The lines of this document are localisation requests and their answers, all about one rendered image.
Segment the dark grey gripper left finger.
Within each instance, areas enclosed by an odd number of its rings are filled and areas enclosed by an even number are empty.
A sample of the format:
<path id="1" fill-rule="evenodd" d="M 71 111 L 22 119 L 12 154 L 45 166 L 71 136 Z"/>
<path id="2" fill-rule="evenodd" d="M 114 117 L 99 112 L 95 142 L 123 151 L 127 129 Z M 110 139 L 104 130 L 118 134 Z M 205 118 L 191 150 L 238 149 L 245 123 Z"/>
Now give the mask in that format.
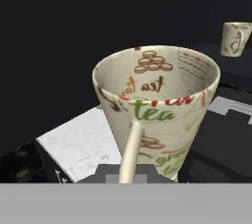
<path id="1" fill-rule="evenodd" d="M 119 164 L 99 164 L 93 175 L 81 180 L 83 184 L 117 184 Z"/>

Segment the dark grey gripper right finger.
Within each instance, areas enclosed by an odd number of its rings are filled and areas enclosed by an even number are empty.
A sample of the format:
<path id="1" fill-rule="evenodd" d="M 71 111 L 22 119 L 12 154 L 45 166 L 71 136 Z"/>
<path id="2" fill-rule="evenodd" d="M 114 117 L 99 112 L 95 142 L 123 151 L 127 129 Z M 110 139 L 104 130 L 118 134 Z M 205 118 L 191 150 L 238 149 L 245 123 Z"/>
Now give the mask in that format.
<path id="1" fill-rule="evenodd" d="M 160 175 L 153 164 L 138 164 L 134 182 L 142 184 L 167 184 L 172 183 L 172 180 Z"/>

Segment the cream printed tea cup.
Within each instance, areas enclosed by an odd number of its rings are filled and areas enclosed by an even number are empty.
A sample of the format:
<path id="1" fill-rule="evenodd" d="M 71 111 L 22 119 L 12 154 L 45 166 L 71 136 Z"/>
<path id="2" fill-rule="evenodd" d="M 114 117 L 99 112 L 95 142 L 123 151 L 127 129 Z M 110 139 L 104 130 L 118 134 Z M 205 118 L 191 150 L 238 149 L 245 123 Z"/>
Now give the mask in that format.
<path id="1" fill-rule="evenodd" d="M 94 89 L 122 155 L 118 182 L 152 164 L 174 179 L 221 79 L 209 56 L 184 47 L 139 46 L 96 64 Z"/>
<path id="2" fill-rule="evenodd" d="M 226 57 L 239 57 L 252 32 L 252 23 L 229 22 L 224 23 L 220 54 Z"/>

